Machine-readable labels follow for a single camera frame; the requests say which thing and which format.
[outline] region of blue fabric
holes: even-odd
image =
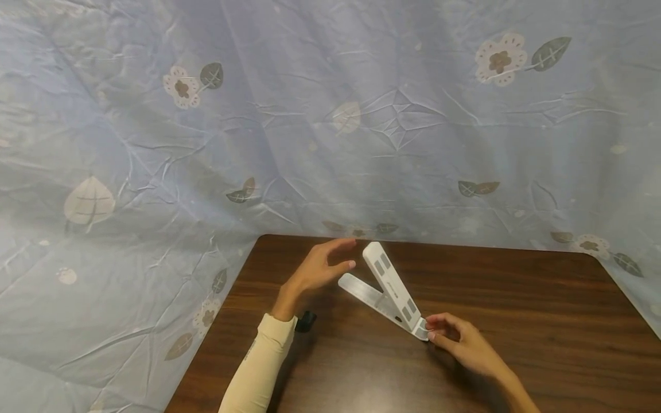
[[[5,0],[2,409],[164,409],[264,233],[590,254],[661,334],[660,14]]]

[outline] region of stand base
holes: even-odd
[[[428,341],[427,330],[424,328],[424,325],[426,324],[424,318],[421,317],[420,320],[418,320],[418,322],[415,324],[413,330],[409,330],[405,323],[401,322],[401,320],[397,320],[397,311],[393,308],[390,297],[388,297],[386,294],[372,288],[367,283],[359,280],[349,273],[346,273],[340,277],[340,279],[337,281],[337,285],[339,285],[344,291],[348,292],[355,298],[370,306],[372,309],[379,312],[385,318],[406,330],[409,334],[413,335],[418,340]]]

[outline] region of brown table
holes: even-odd
[[[278,287],[315,243],[259,238],[167,413],[216,413]],[[361,251],[353,274],[378,288]],[[592,257],[567,252],[383,243],[423,315],[480,328],[544,413],[661,412],[661,342]],[[270,411],[506,411],[483,379],[332,285],[301,312]]]

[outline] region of arm sleeve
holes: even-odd
[[[297,318],[288,322],[265,314],[248,353],[229,383],[218,413],[264,413],[282,362],[292,344]]]

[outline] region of white tablet stand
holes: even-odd
[[[424,328],[426,321],[420,316],[420,310],[413,302],[381,244],[367,245],[363,250],[363,258],[379,282],[383,293],[349,273],[340,277],[337,284],[419,340],[427,341],[427,330]]]

